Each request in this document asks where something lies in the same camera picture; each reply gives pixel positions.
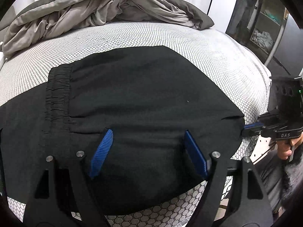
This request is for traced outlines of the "person's right hand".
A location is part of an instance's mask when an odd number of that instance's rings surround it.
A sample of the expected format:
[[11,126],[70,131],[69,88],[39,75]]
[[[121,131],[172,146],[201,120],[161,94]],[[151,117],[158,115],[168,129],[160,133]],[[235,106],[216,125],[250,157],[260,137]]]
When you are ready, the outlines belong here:
[[302,134],[299,138],[291,140],[278,140],[277,144],[277,156],[282,160],[287,160],[292,154],[292,148],[297,148],[302,144]]

